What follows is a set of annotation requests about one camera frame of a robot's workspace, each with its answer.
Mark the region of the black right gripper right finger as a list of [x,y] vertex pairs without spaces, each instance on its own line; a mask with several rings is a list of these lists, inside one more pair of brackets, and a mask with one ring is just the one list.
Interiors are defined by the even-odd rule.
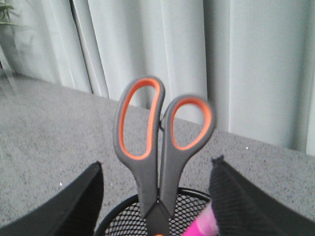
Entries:
[[209,192],[221,236],[313,236],[315,223],[255,186],[224,160],[212,159]]

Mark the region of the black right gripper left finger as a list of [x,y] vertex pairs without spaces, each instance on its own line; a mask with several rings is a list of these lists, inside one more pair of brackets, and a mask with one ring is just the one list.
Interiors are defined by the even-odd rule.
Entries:
[[104,193],[100,162],[48,202],[2,227],[2,236],[92,236]]

